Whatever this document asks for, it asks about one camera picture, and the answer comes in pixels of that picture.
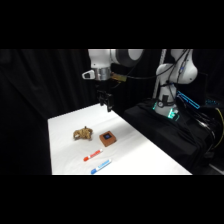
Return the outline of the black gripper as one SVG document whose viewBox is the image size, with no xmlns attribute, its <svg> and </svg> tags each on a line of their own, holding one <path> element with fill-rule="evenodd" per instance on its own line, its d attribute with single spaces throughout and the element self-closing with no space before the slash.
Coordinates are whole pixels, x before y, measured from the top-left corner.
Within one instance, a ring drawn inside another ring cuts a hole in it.
<svg viewBox="0 0 224 224">
<path fill-rule="evenodd" d="M 107 112 L 110 112 L 113 108 L 113 95 L 110 93 L 107 93 L 103 90 L 97 91 L 97 98 L 100 102 L 100 105 L 107 105 Z"/>
</svg>

